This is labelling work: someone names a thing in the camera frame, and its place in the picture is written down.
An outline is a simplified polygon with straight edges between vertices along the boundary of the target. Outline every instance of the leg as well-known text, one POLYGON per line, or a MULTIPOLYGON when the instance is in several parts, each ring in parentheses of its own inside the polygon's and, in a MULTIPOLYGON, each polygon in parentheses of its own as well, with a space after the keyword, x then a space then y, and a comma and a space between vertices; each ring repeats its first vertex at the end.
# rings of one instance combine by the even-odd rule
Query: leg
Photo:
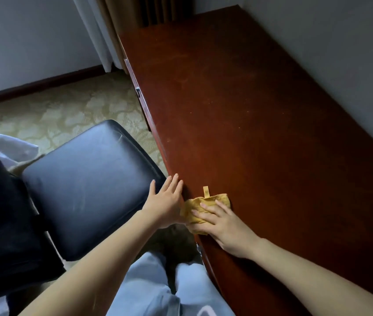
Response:
POLYGON ((234 316, 221 297, 205 267, 201 264, 179 264, 176 268, 176 296, 180 298, 184 316, 198 315, 210 306, 216 315, 234 316))
POLYGON ((168 277, 161 259, 147 252, 131 265, 117 292, 107 316, 147 315, 149 305, 159 297, 170 300, 168 277))

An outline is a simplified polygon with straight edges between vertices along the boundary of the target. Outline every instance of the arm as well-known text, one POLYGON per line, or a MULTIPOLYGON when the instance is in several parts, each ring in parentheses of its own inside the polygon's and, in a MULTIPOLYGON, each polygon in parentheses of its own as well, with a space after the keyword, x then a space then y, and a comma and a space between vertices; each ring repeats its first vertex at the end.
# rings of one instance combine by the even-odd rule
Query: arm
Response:
POLYGON ((37 297, 20 316, 104 316, 128 268, 151 235, 179 223, 183 182, 169 176, 158 194, 155 182, 142 210, 84 256, 37 297))
POLYGON ((209 233, 227 252, 253 260, 300 300, 314 316, 373 315, 373 294, 343 277, 258 237, 231 209, 201 204, 209 214, 194 212, 209 223, 189 229, 209 233))

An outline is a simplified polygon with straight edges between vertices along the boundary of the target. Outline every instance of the beige curtain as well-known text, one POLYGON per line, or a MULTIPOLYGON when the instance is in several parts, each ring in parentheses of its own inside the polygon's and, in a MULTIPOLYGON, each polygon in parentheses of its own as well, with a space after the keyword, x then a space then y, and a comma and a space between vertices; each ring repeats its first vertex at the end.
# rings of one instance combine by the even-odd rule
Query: beige curtain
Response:
POLYGON ((97 0, 97 3, 125 73, 128 73, 125 53, 118 35, 192 15, 192 0, 97 0))

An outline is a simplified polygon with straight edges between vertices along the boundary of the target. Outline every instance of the wooden baseboard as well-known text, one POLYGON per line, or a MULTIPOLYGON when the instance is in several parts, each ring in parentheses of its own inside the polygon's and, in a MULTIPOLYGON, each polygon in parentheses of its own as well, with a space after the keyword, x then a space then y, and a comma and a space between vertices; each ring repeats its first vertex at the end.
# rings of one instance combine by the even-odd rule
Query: wooden baseboard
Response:
POLYGON ((6 90, 0 91, 0 102, 13 99, 18 96, 46 90, 48 88, 81 81, 82 79, 88 79, 90 77, 95 77, 102 74, 105 74, 103 66, 97 65, 89 68, 84 68, 79 71, 66 73, 55 77, 49 77, 47 79, 42 79, 40 81, 24 84, 21 86, 16 86, 15 88, 8 88, 6 90))

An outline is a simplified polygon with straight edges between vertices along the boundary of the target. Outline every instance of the wooden desk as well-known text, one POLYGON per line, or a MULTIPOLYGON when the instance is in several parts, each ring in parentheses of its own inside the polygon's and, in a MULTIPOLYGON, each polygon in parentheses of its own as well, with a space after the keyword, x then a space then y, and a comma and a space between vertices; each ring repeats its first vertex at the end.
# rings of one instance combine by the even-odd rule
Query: wooden desk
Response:
MULTIPOLYGON (((373 293, 373 139, 239 7, 121 36, 185 198, 227 193, 259 236, 373 293)), ((237 315, 307 311, 272 276, 199 241, 237 315)))

